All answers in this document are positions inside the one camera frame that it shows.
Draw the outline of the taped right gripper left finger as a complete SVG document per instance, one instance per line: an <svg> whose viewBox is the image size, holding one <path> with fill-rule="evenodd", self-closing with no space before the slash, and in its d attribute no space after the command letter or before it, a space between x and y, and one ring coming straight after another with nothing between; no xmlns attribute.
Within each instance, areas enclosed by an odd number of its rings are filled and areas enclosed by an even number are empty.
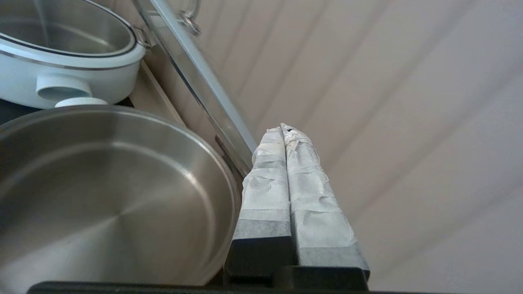
<svg viewBox="0 0 523 294"><path fill-rule="evenodd" d="M282 128L268 129L243 180L241 209L224 264L228 286L271 286L273 274L295 263Z"/></svg>

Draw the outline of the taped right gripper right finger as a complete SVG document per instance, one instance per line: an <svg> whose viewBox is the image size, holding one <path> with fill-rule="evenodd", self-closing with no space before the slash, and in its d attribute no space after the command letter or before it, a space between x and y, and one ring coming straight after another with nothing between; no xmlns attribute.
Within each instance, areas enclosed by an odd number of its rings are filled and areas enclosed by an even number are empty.
<svg viewBox="0 0 523 294"><path fill-rule="evenodd" d="M290 216L299 266L358 268L370 277L370 266L311 139L282 124L289 183Z"/></svg>

